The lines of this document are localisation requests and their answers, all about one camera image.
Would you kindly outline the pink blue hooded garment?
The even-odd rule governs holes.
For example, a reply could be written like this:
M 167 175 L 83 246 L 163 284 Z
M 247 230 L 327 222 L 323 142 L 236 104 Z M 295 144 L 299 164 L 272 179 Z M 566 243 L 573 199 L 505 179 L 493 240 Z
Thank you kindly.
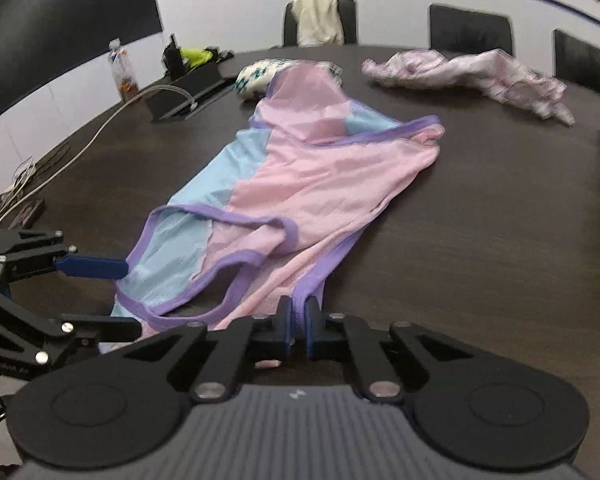
M 272 80 L 247 128 L 149 214 L 117 282 L 117 316 L 145 336 L 188 322 L 184 306 L 224 271 L 220 302 L 199 315 L 212 330 L 291 302 L 304 306 L 373 222 L 438 158 L 434 116 L 409 122 L 347 96 L 323 67 L 300 62 Z

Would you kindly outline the smartphone on table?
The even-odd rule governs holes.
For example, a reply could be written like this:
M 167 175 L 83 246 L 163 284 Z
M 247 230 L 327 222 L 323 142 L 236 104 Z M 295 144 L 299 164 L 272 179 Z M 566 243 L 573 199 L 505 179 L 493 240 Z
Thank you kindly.
M 35 200 L 29 200 L 25 203 L 12 222 L 9 223 L 8 228 L 10 230 L 28 230 L 35 225 L 45 211 L 45 200 L 42 198 L 36 198 Z

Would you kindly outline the plastic drink bottle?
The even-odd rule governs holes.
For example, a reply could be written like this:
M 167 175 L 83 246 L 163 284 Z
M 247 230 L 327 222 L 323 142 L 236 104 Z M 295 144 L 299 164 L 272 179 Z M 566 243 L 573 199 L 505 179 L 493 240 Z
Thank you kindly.
M 140 93 L 134 70 L 121 40 L 116 38 L 109 43 L 108 61 L 114 83 L 123 103 L 131 101 Z

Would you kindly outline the black walkie-talkie holder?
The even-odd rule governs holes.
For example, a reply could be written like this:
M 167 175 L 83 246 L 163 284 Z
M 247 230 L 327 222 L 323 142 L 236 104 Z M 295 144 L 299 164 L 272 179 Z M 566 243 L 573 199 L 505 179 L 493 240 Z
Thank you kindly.
M 175 35 L 170 35 L 170 42 L 162 52 L 162 62 L 166 68 L 166 76 L 172 81 L 178 80 L 186 74 L 181 50 L 176 43 Z

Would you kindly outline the neon yellow item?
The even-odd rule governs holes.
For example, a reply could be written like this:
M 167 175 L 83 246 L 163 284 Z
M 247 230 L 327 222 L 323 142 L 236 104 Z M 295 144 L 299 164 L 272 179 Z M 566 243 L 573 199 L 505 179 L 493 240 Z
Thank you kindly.
M 214 60 L 214 53 L 207 49 L 181 48 L 180 53 L 183 63 L 190 70 Z

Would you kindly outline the white green floral garment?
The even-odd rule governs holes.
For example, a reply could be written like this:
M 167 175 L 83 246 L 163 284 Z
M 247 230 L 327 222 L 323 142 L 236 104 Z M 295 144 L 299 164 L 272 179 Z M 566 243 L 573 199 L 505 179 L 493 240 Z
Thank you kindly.
M 244 67 L 239 72 L 234 83 L 235 92 L 244 101 L 261 99 L 268 92 L 268 86 L 277 73 L 299 64 L 321 67 L 329 72 L 337 84 L 341 84 L 342 68 L 334 63 L 290 60 L 289 58 L 264 58 Z

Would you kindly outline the pink patterned crumpled garment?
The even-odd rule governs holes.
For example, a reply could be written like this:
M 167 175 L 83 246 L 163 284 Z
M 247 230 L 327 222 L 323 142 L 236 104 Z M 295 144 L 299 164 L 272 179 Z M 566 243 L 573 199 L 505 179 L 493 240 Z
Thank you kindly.
M 385 87 L 439 90 L 463 87 L 518 110 L 528 110 L 543 120 L 554 118 L 571 127 L 576 123 L 564 103 L 566 85 L 537 74 L 501 49 L 446 58 L 436 50 L 411 50 L 388 61 L 366 60 L 362 73 Z

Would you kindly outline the black office chair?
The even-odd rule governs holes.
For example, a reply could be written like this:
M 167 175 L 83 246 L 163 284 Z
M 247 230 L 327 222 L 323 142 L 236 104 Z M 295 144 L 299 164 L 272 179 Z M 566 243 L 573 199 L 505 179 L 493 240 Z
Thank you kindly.
M 554 30 L 553 42 L 555 76 L 600 94 L 600 48 L 561 29 Z
M 429 44 L 438 51 L 479 54 L 500 49 L 515 54 L 507 16 L 435 3 L 429 6 Z

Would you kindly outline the cream cloth on chair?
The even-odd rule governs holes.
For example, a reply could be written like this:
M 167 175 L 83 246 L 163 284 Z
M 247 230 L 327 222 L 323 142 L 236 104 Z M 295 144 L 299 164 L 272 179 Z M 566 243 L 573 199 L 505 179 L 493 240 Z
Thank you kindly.
M 291 3 L 291 14 L 297 23 L 300 47 L 344 44 L 338 3 L 339 0 L 294 0 Z

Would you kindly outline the office chair with cream cloth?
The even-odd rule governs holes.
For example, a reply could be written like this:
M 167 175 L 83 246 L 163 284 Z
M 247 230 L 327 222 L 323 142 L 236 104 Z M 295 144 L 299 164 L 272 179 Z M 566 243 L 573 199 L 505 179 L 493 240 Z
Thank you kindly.
M 342 25 L 343 43 L 358 43 L 358 3 L 356 0 L 338 0 L 338 14 Z M 298 46 L 298 25 L 292 14 L 292 3 L 285 8 L 283 18 L 283 47 Z

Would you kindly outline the large black wall screen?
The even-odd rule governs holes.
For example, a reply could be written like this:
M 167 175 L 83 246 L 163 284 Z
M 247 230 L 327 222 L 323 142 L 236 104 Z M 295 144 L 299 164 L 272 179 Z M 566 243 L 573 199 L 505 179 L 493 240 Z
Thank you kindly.
M 156 0 L 0 0 L 0 115 L 38 88 L 161 32 Z

